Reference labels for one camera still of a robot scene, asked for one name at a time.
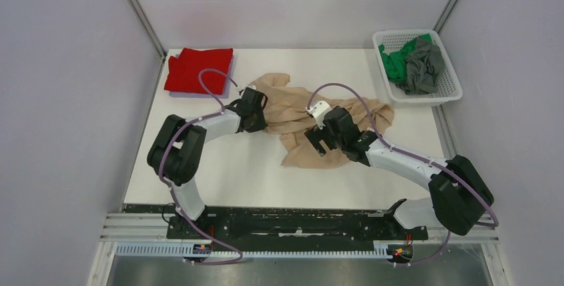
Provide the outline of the beige t-shirt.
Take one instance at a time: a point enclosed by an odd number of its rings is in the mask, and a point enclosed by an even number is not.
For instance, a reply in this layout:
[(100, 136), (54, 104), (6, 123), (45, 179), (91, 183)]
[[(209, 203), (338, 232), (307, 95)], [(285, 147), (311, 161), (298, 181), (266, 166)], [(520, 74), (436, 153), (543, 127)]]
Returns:
[[(280, 142), (287, 151), (281, 165), (328, 170), (348, 164), (350, 160), (340, 149), (328, 150), (327, 146), (323, 144), (327, 153), (322, 157), (307, 140), (305, 132), (316, 126), (315, 121), (306, 111), (306, 105), (312, 92), (303, 87), (287, 86), (290, 80), (289, 74), (275, 72), (266, 73), (250, 83), (256, 90), (268, 97), (263, 111), (267, 123), (265, 131), (270, 134), (278, 134)], [(395, 113), (393, 107), (377, 98), (363, 97), (362, 99), (370, 110), (377, 130), (383, 134), (387, 128), (392, 126)], [(357, 98), (329, 99), (317, 94), (313, 103), (320, 100), (326, 101), (332, 108), (340, 106), (347, 109), (360, 130), (373, 128), (366, 110)]]

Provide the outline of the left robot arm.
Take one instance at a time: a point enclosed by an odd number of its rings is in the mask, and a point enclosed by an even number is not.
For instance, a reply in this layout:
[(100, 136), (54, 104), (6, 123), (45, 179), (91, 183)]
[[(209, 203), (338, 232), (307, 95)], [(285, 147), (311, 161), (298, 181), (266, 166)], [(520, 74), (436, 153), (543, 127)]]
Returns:
[(267, 101), (264, 93), (251, 86), (217, 112), (191, 119), (171, 114), (161, 126), (146, 161), (167, 185), (177, 212), (185, 217), (183, 228), (192, 237), (202, 237), (209, 229), (195, 180), (204, 144), (222, 136), (265, 130)]

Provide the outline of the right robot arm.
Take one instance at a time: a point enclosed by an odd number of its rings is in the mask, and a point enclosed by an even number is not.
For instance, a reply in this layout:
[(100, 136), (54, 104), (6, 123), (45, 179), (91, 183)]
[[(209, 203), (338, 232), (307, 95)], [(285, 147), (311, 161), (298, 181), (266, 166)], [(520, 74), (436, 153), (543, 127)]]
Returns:
[(373, 130), (360, 131), (348, 110), (331, 108), (325, 101), (306, 112), (315, 125), (305, 135), (320, 156), (339, 149), (352, 162), (387, 170), (429, 192), (427, 198), (398, 200), (388, 209), (384, 230), (390, 237), (401, 238), (411, 229), (435, 224), (466, 235), (491, 212), (493, 194), (466, 157), (420, 156), (387, 142)]

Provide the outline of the green t-shirt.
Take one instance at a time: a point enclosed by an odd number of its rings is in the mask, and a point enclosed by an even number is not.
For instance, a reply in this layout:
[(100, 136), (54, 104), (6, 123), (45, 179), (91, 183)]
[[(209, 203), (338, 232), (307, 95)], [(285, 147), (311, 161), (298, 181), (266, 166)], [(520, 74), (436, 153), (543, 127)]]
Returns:
[(403, 83), (407, 81), (405, 57), (415, 51), (417, 39), (422, 39), (423, 41), (432, 43), (431, 36), (429, 34), (425, 34), (409, 40), (402, 45), (399, 51), (394, 51), (389, 54), (384, 52), (385, 46), (383, 44), (378, 46), (384, 69), (390, 82)]

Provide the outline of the grey t-shirt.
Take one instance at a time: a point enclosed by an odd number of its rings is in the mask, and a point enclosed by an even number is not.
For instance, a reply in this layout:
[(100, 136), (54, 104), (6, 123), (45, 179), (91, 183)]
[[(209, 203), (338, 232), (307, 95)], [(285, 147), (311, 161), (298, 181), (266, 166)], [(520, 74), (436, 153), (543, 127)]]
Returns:
[(417, 39), (415, 46), (415, 51), (405, 57), (407, 81), (395, 85), (406, 95), (436, 93), (438, 81), (445, 71), (440, 47), (422, 39)]

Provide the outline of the white plastic basket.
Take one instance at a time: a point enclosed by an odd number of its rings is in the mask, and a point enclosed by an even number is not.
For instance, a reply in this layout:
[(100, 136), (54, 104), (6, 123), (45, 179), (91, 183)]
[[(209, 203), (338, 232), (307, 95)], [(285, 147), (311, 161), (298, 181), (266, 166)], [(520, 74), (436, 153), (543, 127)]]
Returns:
[(380, 67), (381, 93), (393, 106), (439, 106), (463, 91), (437, 32), (379, 31), (372, 37)]

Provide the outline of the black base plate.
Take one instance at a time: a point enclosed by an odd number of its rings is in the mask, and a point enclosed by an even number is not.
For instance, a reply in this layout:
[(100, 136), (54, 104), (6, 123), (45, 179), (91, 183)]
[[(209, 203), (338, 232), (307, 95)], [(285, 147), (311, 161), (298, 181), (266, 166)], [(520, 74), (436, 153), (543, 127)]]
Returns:
[(374, 241), (427, 240), (426, 228), (404, 229), (386, 210), (208, 206), (195, 221), (240, 251), (370, 251)]

